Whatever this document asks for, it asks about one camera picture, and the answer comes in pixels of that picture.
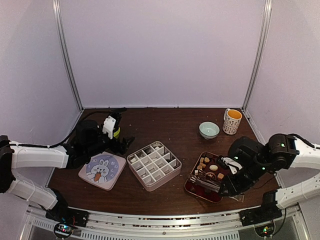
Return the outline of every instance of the wooden table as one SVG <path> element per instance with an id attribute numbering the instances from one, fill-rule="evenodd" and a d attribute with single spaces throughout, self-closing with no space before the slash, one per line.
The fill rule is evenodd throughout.
<path id="1" fill-rule="evenodd" d="M 222 130 L 218 137 L 205 140 L 199 134 L 199 124 L 205 121 L 223 125 L 222 108 L 135 108 L 122 114 L 122 137 L 135 136 L 135 141 L 125 157 L 146 145 L 161 141 L 182 162 L 181 174 L 155 191 L 144 190 L 138 179 L 126 165 L 115 186 L 110 191 L 95 187 L 78 177 L 78 169 L 56 169 L 49 187 L 60 191 L 71 207 L 92 211 L 135 215 L 185 215 L 229 211 L 258 206 L 265 192 L 278 188 L 271 180 L 259 189 L 245 193 L 243 203 L 228 197 L 219 203 L 211 203 L 184 191 L 185 181 L 202 152 L 226 155 L 233 141 L 241 136 L 256 139 L 247 120 L 242 119 L 236 135 L 226 135 Z M 88 119 L 101 124 L 106 114 L 97 113 Z M 262 186 L 272 178 L 266 174 L 255 185 Z"/>

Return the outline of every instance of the metal corner post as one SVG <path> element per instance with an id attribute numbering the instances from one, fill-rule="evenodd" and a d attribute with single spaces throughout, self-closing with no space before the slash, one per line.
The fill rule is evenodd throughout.
<path id="1" fill-rule="evenodd" d="M 267 36 L 269 32 L 271 13 L 272 13 L 272 0 L 265 0 L 260 38 L 259 38 L 258 48 L 256 51 L 256 56 L 255 56 L 255 61 L 254 61 L 254 65 L 251 73 L 249 86 L 248 86 L 245 99 L 243 102 L 243 106 L 242 106 L 243 111 L 247 110 L 247 107 L 248 107 L 248 104 L 249 104 L 249 101 L 258 77 L 258 72 L 261 65 L 262 56 L 266 46 Z"/>
<path id="2" fill-rule="evenodd" d="M 79 109 L 79 111 L 82 111 L 84 108 L 81 103 L 81 99 L 80 99 L 77 85 L 75 82 L 74 73 L 71 68 L 69 53 L 67 49 L 67 43 L 66 43 L 66 38 L 65 38 L 65 33 L 64 33 L 63 23 L 62 23 L 61 10 L 60 10 L 60 0 L 52 0 L 52 5 L 53 5 L 53 13 L 56 21 L 56 27 L 58 31 L 65 70 L 69 79 L 72 94 L 75 99 L 77 108 Z"/>

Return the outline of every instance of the purple circle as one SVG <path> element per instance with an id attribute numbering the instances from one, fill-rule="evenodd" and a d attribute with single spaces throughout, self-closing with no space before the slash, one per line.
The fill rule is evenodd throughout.
<path id="1" fill-rule="evenodd" d="M 119 171 L 119 163 L 112 155 L 102 154 L 92 157 L 90 162 L 85 167 L 85 172 L 89 174 L 94 166 L 100 165 L 103 162 L 105 163 L 106 160 L 108 160 L 106 167 L 109 169 L 106 179 L 107 181 L 111 181 Z"/>

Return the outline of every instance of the mug handle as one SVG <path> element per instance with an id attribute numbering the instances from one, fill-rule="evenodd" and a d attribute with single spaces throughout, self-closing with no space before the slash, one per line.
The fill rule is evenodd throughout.
<path id="1" fill-rule="evenodd" d="M 225 121 L 226 120 L 226 116 L 227 116 L 227 113 L 229 112 L 230 108 L 227 108 L 224 112 L 224 116 L 223 116 L 223 120 Z"/>

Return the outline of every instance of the lid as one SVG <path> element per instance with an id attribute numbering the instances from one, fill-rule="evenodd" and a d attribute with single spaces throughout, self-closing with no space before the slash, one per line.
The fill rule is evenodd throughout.
<path id="1" fill-rule="evenodd" d="M 93 156 L 79 172 L 79 177 L 98 187 L 109 191 L 115 185 L 126 165 L 126 159 L 104 151 Z"/>

